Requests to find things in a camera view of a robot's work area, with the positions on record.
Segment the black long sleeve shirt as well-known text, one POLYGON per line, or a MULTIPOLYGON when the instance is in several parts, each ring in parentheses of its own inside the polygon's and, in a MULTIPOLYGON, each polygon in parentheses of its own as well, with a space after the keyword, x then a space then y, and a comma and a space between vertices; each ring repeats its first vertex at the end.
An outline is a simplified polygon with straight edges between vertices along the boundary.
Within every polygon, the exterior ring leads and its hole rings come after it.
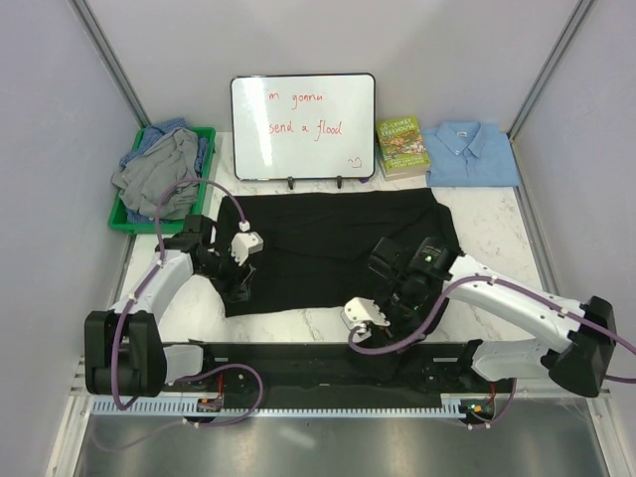
POLYGON ((382 279, 368 269, 380 239, 415 248, 428 237, 459 240, 450 210, 428 189, 223 198, 216 245, 229 245, 246 217, 264 247, 246 301, 226 300, 229 317, 330 308, 370 298, 382 279))

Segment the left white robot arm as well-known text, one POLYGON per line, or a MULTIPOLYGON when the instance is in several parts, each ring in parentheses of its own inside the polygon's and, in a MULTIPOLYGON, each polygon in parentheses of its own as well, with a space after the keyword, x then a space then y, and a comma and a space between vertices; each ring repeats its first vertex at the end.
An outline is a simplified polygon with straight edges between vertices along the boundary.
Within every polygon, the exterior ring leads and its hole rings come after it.
POLYGON ((166 384, 185 380, 206 391, 218 379, 218 367, 192 344, 165 344, 158 325, 177 292, 195 275, 210 280, 227 301, 247 298, 254 273, 250 257, 263 239, 249 222, 224 249, 213 247, 215 222, 189 215, 183 229, 156 247, 151 264, 126 296, 106 311, 92 311, 84 321, 85 386, 89 393, 153 398, 166 384))

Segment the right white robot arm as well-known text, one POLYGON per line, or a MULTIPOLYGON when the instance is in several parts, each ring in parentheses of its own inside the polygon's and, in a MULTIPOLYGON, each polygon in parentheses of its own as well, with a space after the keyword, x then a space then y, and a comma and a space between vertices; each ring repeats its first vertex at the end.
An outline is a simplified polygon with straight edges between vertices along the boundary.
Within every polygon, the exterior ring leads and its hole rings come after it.
POLYGON ((608 301, 593 296, 579 302, 527 287, 440 238, 426 238, 416 249, 383 238, 368 267, 386 281, 366 317, 389 331, 375 354, 405 350, 427 334, 446 301, 457 300, 531 336, 470 342, 454 369, 462 389, 474 392, 488 382, 548 376, 581 397, 599 395, 617 340, 608 301))

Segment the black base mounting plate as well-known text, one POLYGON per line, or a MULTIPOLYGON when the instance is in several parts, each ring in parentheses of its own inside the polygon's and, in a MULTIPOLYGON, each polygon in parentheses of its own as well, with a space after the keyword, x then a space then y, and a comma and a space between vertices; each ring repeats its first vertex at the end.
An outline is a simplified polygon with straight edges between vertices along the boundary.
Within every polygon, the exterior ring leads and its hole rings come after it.
POLYGON ((178 382, 182 393, 220 392, 231 404, 433 406, 442 395, 501 397, 512 380, 495 383, 470 369, 471 343, 417 344, 397 355, 364 356, 344 343, 206 343, 204 371, 231 365, 207 378, 178 382))

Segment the grey crumpled shirt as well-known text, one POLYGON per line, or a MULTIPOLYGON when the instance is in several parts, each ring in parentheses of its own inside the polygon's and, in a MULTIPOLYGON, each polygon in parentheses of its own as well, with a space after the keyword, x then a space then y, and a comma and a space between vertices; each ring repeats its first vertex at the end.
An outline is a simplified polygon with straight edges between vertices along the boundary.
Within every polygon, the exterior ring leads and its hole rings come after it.
POLYGON ((198 176, 198 135, 178 128, 159 138, 143 154, 129 161, 112 177, 124 206, 149 219, 155 218, 163 193, 174 183, 198 176))

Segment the green treehouse book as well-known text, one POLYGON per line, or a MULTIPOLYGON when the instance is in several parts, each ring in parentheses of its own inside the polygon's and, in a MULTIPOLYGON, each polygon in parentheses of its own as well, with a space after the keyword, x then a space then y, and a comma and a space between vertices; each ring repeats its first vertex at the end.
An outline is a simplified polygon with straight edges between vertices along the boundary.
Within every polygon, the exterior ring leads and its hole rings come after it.
POLYGON ((430 159, 415 116, 376 122, 376 159, 384 179, 424 176, 430 159))

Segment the folded light blue shirt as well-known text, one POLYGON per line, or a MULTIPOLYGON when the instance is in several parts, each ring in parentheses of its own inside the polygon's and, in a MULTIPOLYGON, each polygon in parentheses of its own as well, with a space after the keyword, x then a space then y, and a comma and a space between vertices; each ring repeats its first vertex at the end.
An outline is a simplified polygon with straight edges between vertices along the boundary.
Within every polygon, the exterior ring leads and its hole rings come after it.
POLYGON ((508 136, 495 123, 444 121, 422 130, 428 187, 508 188, 520 185, 508 136))

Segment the white whiteboard with red writing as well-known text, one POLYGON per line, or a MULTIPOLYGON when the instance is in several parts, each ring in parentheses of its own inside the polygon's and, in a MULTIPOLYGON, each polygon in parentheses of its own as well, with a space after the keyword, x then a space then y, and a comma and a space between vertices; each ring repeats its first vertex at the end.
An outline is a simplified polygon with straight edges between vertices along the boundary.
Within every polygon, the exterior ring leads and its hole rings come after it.
POLYGON ((369 179, 375 174, 373 75, 237 77, 230 93, 238 179, 369 179))

